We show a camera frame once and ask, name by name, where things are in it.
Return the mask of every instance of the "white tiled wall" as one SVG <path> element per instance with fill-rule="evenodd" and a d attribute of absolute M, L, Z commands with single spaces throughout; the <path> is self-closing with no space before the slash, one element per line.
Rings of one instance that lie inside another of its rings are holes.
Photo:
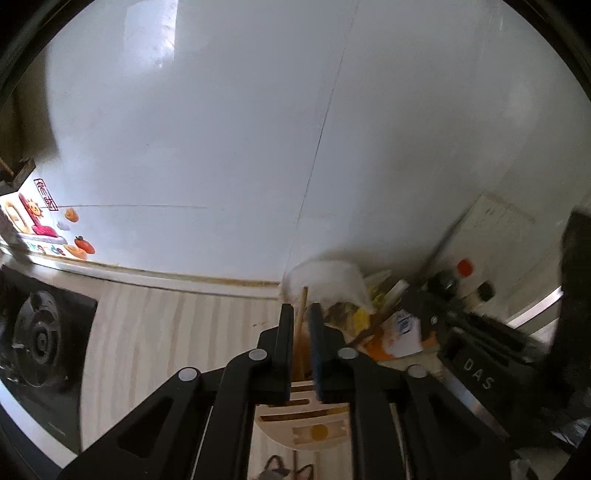
<path fill-rule="evenodd" d="M 591 187 L 589 101 L 501 0 L 96 0 L 18 99 L 93 260 L 132 268 L 408 275 L 490 190 L 536 220 L 511 284 Z"/>

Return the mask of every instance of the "tile grout line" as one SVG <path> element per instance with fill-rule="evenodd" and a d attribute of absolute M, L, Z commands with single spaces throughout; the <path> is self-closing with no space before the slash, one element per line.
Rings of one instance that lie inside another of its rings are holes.
<path fill-rule="evenodd" d="M 310 182 L 312 180 L 312 175 L 314 173 L 314 167 L 316 166 L 316 159 L 318 158 L 318 151 L 320 149 L 320 142 L 322 142 L 322 135 L 324 134 L 324 127 L 326 125 L 326 120 L 329 116 L 330 106 L 332 104 L 332 99 L 335 95 L 336 84 L 339 80 L 340 69 L 343 66 L 343 59 L 345 58 L 345 51 L 347 50 L 347 43 L 349 42 L 349 35 L 351 34 L 351 30 L 353 30 L 353 24 L 355 23 L 355 17 L 357 16 L 357 11 L 359 10 L 360 3 L 361 3 L 361 0 L 355 1 L 355 6 L 353 7 L 353 14 L 351 15 L 351 19 L 349 21 L 349 28 L 347 30 L 347 33 L 345 34 L 345 41 L 343 42 L 343 51 L 340 56 L 339 67 L 337 68 L 337 71 L 336 71 L 335 82 L 333 84 L 332 90 L 330 91 L 328 105 L 326 106 L 326 112 L 324 113 L 324 120 L 322 120 L 322 126 L 320 127 L 320 135 L 318 137 L 318 143 L 316 144 L 316 152 L 314 153 L 314 161 L 312 162 L 312 168 L 310 169 L 310 177 L 308 177 L 308 183 L 306 184 L 306 190 L 304 191 L 304 198 L 301 201 L 300 213 L 298 214 L 297 220 L 295 223 L 295 231 L 291 237 L 290 246 L 289 246 L 289 253 L 287 254 L 287 262 L 285 263 L 285 269 L 284 269 L 283 275 L 281 277 L 282 282 L 285 279 L 285 276 L 287 275 L 287 268 L 290 265 L 290 259 L 291 259 L 291 253 L 293 251 L 294 240 L 295 240 L 295 237 L 297 234 L 298 225 L 300 224 L 301 214 L 302 214 L 302 211 L 304 210 L 304 204 L 306 202 L 306 197 L 308 195 L 308 189 L 310 188 Z"/>

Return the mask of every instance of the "kitchen counter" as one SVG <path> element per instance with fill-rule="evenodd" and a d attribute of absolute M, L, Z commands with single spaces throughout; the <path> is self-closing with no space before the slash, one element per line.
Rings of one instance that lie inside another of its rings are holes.
<path fill-rule="evenodd" d="M 35 264 L 3 263 L 41 281 L 98 300 L 86 352 L 80 400 L 82 446 L 87 448 L 182 367 L 201 371 L 222 367 L 256 346 L 259 334 L 278 323 L 276 300 L 189 293 L 122 284 Z M 0 402 L 31 440 L 63 467 L 74 457 L 18 405 L 5 388 Z M 315 478 L 352 477 L 350 446 L 298 454 L 298 465 L 314 462 Z M 288 468 L 294 454 L 255 426 L 249 477 L 271 455 Z"/>

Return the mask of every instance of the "cartoon sun sticker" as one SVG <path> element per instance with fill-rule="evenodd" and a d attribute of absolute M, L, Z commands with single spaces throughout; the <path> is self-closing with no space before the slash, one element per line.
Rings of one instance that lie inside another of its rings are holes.
<path fill-rule="evenodd" d="M 37 204 L 37 202 L 34 202 L 32 199 L 28 199 L 27 206 L 29 207 L 29 209 L 28 209 L 29 212 L 32 213 L 33 215 L 35 215 L 36 217 L 43 216 L 43 212 L 39 208 L 39 205 Z"/>

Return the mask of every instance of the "gas stove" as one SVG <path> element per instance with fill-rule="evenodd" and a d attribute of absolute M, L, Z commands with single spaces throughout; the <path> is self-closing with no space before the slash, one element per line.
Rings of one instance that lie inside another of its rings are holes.
<path fill-rule="evenodd" d="M 80 453 L 80 387 L 97 301 L 0 268 L 0 380 L 33 419 Z"/>

